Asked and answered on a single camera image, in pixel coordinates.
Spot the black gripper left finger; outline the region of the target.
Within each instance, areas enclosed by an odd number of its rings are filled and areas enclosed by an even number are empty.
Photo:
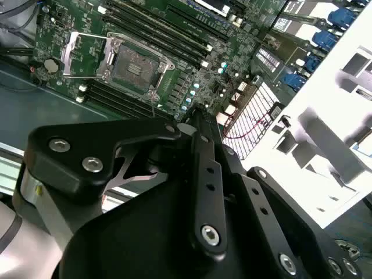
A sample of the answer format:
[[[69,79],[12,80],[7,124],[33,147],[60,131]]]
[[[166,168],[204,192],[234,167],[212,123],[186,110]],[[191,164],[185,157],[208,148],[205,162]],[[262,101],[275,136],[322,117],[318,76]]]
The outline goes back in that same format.
[[[24,158],[24,196],[65,249],[91,220],[164,183],[191,192],[192,245],[202,252],[202,114],[36,128]]]

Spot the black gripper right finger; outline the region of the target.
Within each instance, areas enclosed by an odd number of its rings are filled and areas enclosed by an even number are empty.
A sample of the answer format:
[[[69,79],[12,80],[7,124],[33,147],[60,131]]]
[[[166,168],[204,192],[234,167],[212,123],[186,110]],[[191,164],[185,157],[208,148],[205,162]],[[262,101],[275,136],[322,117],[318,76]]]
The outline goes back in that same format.
[[[202,114],[202,249],[249,278],[361,278],[349,255],[265,170],[244,170]]]

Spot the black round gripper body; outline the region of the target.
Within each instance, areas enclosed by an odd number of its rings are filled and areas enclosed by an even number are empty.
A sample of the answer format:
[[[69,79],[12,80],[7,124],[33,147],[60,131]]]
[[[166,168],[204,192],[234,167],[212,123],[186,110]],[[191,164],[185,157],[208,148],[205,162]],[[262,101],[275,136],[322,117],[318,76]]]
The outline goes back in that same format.
[[[192,245],[191,192],[164,183],[81,227],[67,245],[60,278],[288,278],[280,248],[259,226],[249,204],[248,178],[232,174],[224,188],[227,251],[217,262]]]

